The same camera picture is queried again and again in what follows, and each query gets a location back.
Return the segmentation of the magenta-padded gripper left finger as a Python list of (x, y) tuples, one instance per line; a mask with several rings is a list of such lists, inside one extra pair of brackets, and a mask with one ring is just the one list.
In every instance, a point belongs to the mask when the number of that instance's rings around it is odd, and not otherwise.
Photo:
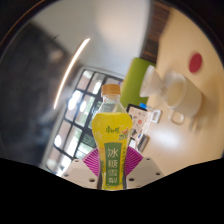
[(62, 178), (84, 188), (96, 189), (100, 175), (98, 150), (94, 149), (83, 159), (74, 159), (62, 173)]

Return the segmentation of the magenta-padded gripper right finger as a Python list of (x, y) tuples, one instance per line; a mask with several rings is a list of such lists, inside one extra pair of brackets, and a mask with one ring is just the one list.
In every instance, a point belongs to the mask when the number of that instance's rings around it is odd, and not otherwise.
[(152, 158), (143, 157), (131, 147), (127, 149), (124, 173), (127, 189), (143, 187), (164, 176)]

